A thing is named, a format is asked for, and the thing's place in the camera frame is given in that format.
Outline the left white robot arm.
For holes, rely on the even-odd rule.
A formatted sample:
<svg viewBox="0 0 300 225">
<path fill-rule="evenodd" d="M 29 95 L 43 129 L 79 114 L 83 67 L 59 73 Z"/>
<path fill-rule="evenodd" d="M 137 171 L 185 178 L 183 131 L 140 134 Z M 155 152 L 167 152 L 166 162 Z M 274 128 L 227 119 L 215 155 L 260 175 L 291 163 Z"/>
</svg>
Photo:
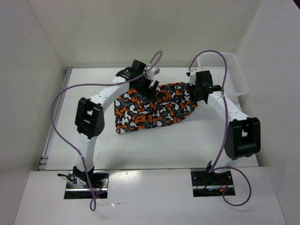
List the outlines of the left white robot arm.
<svg viewBox="0 0 300 225">
<path fill-rule="evenodd" d="M 135 89 L 146 97 L 154 97 L 158 81 L 154 76 L 159 68 L 134 60 L 130 67 L 119 71 L 111 84 L 90 98 L 78 102 L 75 125 L 79 133 L 78 150 L 81 155 L 73 167 L 73 175 L 82 187 L 89 187 L 94 181 L 94 150 L 97 137 L 105 127 L 106 109 L 121 95 Z"/>
</svg>

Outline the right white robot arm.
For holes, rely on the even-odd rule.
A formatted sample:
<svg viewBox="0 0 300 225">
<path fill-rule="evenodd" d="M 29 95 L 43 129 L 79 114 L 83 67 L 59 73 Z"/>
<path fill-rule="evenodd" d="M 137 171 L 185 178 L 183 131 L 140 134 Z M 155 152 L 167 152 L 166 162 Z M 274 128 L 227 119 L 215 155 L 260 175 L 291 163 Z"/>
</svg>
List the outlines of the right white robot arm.
<svg viewBox="0 0 300 225">
<path fill-rule="evenodd" d="M 204 101 L 225 122 L 225 132 L 217 157 L 206 167 L 206 180 L 217 184 L 241 158 L 261 150 L 261 124 L 257 117 L 243 113 L 226 95 L 224 87 L 214 85 L 210 71 L 192 69 L 187 72 L 190 95 L 196 102 Z"/>
</svg>

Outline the orange camouflage shorts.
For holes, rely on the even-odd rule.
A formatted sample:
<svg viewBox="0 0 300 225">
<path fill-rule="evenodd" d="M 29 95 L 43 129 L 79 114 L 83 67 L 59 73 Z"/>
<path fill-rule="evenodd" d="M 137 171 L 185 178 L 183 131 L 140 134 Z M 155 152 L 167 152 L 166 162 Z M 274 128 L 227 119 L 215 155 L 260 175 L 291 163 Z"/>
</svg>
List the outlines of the orange camouflage shorts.
<svg viewBox="0 0 300 225">
<path fill-rule="evenodd" d="M 117 134 L 174 125 L 189 117 L 198 104 L 192 100 L 189 83 L 176 82 L 157 87 L 155 99 L 130 89 L 114 101 Z"/>
</svg>

